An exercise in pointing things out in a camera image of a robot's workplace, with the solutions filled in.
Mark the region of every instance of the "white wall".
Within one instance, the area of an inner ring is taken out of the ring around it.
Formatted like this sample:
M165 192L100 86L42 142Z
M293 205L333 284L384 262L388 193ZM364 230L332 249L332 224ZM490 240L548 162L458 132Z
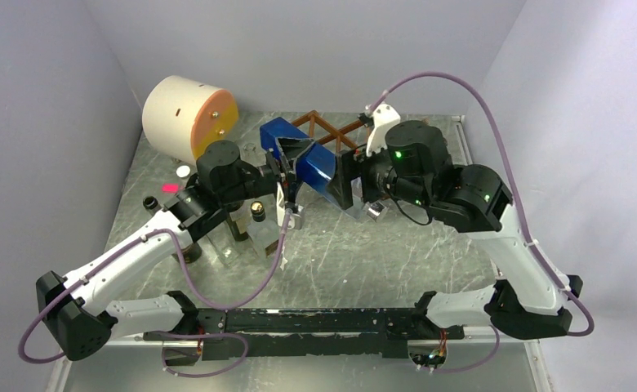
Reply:
M45 390L20 361L34 282L100 255L140 135L117 59L80 2L0 0L0 392ZM41 325L29 352L58 349Z
M637 390L637 1L529 0L482 94L531 231L596 316L587 338L543 342L556 389ZM501 170L475 105L465 131Z
M478 86L525 0L85 0L142 103L171 74L254 110L359 111L423 69ZM404 113L462 114L450 83L413 85Z

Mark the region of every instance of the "pink object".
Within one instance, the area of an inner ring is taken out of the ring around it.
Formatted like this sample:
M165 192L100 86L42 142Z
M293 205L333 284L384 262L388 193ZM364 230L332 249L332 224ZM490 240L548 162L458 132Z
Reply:
M177 184L165 184L163 185L163 192L166 194L175 194L179 192L179 185Z

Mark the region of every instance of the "gray wall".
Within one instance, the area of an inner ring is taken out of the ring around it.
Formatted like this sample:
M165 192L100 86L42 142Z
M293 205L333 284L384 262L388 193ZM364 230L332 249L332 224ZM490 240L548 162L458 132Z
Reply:
M593 335L542 343L557 391L637 390L637 2L529 0L482 93L531 230L595 314ZM501 169L476 106L465 129Z
M479 85L524 0L85 0L140 102L179 74L254 110L360 111L424 69ZM401 89L403 113L463 114L449 82Z
M0 391L46 387L51 365L16 356L34 281L104 250L139 120L81 2L0 0ZM56 352L46 328L29 351Z

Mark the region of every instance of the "gray marble surface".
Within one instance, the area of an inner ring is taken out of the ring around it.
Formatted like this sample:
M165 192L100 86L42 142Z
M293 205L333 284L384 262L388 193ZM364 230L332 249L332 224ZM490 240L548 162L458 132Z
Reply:
M243 158L254 164L263 162L259 126L282 116L288 121L299 113L242 113L228 139L240 146L249 143L255 151ZM336 127L352 122L355 114L322 114ZM464 163L457 134L447 116L404 116L426 118L439 127L455 163ZM322 130L316 127L317 137ZM366 141L363 128L353 132L359 143ZM108 247L122 241L141 227L149 214L141 200L154 195L161 202L164 183L177 183L178 163L155 151L141 137L124 187ZM272 197L264 199L266 206ZM287 235L287 264L278 270L268 287L246 307L312 308L412 306L423 292L462 292L487 286L494 274L488 256L471 245L470 240L438 222L420 227L401 216L391 201L389 211L379 222L363 216L358 220L341 212L304 187L300 203L306 206L302 230ZM423 212L404 206L406 212L424 220ZM225 225L202 239L203 257L190 266L198 290L217 302L231 303L252 292L270 267L271 259L261 260L246 242L236 243ZM168 257L146 272L120 299L159 296L169 290L190 294L179 265Z

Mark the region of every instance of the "white cylinder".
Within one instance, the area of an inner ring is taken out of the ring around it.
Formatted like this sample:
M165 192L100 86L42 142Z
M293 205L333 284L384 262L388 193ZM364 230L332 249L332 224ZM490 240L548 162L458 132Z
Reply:
M208 145L227 136L238 118L229 91L170 76L145 100L143 132L156 150L195 166Z

